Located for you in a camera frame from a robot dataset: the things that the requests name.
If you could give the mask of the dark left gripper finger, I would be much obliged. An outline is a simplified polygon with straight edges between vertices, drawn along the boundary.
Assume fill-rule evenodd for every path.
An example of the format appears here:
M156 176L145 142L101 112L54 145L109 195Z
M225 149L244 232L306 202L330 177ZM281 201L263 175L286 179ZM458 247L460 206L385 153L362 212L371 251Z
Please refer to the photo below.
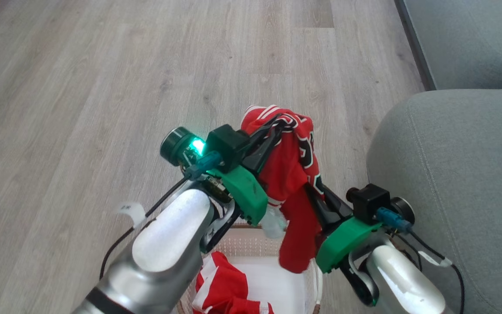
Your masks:
M249 136L250 143L263 143L268 139L272 139L275 143L278 143L282 136L282 131L278 128L277 120L282 115L275 115L266 123L257 128Z
M253 175L259 175L277 142L277 130L255 131L251 135L251 146L242 160L242 166Z

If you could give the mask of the red garment with white stripes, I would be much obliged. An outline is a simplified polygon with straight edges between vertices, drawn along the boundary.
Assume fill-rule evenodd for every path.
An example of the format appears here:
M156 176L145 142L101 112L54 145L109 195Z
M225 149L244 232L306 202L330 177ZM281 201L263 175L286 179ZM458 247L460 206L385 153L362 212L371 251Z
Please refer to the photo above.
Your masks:
M195 283L193 314L274 314L269 302L250 300L245 273L221 252L203 259Z

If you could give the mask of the red jersey with black lettering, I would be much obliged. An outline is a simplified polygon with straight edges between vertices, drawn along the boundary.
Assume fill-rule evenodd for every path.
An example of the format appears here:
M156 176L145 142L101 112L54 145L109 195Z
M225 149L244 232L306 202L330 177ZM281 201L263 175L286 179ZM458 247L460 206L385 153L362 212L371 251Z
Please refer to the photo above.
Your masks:
M309 116L282 109L250 106L245 111L241 128L253 133L274 119L273 127L282 130L263 167L259 178L266 183L268 207L281 213L287 221L280 250L280 266L292 273L303 273L311 259L315 258L315 238L321 227L307 195L307 187L324 199L319 163L314 152L314 124Z

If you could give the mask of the white basket with brown rim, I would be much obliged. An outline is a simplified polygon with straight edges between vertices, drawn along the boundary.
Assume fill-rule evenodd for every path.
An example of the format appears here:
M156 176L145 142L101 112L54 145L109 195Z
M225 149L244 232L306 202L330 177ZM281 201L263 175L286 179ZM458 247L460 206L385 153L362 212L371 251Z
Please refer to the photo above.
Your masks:
M278 256L281 242L281 239L267 238L257 227L237 225L226 233L212 253L223 253L235 268L245 273L248 298L269 302L274 314L319 314L322 272L314 262L299 274L283 269ZM175 314L193 314L191 304L196 281L197 276L177 303Z

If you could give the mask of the grey sofa section dark base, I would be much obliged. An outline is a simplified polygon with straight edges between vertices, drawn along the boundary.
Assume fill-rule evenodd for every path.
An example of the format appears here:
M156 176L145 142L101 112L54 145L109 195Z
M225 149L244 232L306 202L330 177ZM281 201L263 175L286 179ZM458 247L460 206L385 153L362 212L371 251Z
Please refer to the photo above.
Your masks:
M432 89L502 89L502 0L397 0Z

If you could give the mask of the grey fabric sofa seat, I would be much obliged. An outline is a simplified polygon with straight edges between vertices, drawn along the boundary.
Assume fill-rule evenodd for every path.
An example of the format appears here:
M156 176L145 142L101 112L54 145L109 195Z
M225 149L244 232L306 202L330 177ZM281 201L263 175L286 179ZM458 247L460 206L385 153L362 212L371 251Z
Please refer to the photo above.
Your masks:
M458 267L464 314L502 314L502 89L430 91L394 106L368 180L407 200L414 232Z

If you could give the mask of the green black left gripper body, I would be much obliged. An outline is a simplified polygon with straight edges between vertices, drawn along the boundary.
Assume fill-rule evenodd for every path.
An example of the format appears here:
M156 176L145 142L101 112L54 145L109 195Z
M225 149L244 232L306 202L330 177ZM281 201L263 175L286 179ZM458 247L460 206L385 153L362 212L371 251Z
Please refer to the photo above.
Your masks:
M185 127L173 129L162 141L160 155L168 163L181 168L188 181L195 181L217 202L234 201L239 216L252 225L259 224L266 213L268 197L259 175L253 175L241 164L223 173L223 165L216 151L204 154L205 141Z

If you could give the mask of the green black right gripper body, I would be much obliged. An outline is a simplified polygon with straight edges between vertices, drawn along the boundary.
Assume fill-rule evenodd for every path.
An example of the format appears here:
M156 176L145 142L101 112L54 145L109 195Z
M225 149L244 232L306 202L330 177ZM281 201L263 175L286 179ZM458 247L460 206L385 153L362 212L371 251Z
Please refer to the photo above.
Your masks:
M407 226L413 225L415 222L412 207L405 199L399 197L391 198L390 202L391 209L378 209L376 216L378 221L374 225L367 225L356 219L354 215L343 220L336 213L333 213L335 217L333 232L327 237L321 235L318 252L315 256L315 262L319 269L323 273L336 270L343 263L345 256L357 249L368 239L370 234L380 228L406 232Z

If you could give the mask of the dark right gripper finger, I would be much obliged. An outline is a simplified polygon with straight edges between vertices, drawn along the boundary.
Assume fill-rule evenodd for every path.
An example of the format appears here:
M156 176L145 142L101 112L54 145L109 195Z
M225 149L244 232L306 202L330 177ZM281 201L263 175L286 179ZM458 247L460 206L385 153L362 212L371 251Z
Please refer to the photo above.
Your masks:
M326 185L322 186L325 203L330 212L336 213L340 219L353 216L353 209Z
M318 195L317 191L311 185L305 185L305 190L312 205L313 211L321 227L321 235L323 237L329 236L333 232L335 226L335 217L325 203L325 201Z

